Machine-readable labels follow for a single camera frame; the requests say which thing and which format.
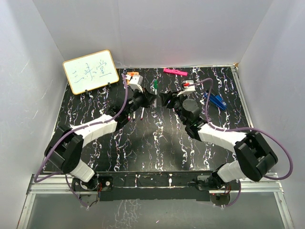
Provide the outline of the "purple white pen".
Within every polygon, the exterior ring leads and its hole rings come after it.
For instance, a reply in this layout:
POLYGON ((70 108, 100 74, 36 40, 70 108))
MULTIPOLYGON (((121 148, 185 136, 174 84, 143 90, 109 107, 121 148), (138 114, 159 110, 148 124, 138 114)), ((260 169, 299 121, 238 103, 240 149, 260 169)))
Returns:
POLYGON ((144 110, 145 110, 145 108, 143 107, 143 108, 142 108, 142 112, 141 112, 141 118, 140 118, 141 120, 143 120, 144 110))

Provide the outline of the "green white pen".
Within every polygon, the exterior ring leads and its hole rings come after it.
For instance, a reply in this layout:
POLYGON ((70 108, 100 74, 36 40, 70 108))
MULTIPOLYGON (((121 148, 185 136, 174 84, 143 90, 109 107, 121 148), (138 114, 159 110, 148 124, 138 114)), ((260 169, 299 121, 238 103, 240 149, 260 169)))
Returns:
POLYGON ((154 94, 155 94, 155 100, 154 100, 154 107, 156 108, 157 107, 157 90, 154 89, 154 94))

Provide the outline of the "green pen cap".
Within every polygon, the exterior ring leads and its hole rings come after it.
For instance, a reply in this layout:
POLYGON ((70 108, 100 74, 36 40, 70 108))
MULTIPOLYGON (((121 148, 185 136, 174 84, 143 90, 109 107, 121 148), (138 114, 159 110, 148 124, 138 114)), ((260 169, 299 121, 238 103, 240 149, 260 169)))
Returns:
POLYGON ((157 88, 158 88, 158 82, 157 82, 157 80, 154 80, 153 86, 154 86, 154 89, 157 90, 157 88))

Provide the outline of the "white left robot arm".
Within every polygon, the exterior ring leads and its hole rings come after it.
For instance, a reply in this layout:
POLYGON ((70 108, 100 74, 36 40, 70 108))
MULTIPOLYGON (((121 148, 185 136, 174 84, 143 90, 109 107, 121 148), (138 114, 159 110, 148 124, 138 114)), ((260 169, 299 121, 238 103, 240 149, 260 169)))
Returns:
POLYGON ((128 122, 128 116, 139 108, 150 107, 157 95, 148 92, 143 88, 133 91, 133 96, 127 98, 121 107, 113 105, 101 117, 93 121, 70 128, 60 125, 55 131, 44 154, 50 155, 51 149, 57 142, 65 138, 54 148, 48 161, 55 165, 63 174, 70 174, 80 180, 85 190, 94 190, 98 186, 98 175, 81 159, 82 149, 90 142, 107 134, 122 129, 128 122))

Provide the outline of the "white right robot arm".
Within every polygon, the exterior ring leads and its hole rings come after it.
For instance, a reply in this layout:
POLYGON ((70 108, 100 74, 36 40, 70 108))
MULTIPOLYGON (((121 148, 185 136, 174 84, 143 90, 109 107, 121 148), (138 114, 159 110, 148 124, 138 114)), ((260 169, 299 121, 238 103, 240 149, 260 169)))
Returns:
POLYGON ((201 118, 201 110, 194 99, 171 91, 160 93, 160 98, 162 106, 175 111, 190 138, 215 144, 236 154, 236 161, 220 165, 205 180, 195 179, 198 185, 224 189, 233 180, 248 178, 258 182, 278 162, 274 151, 258 131, 217 131, 201 118))

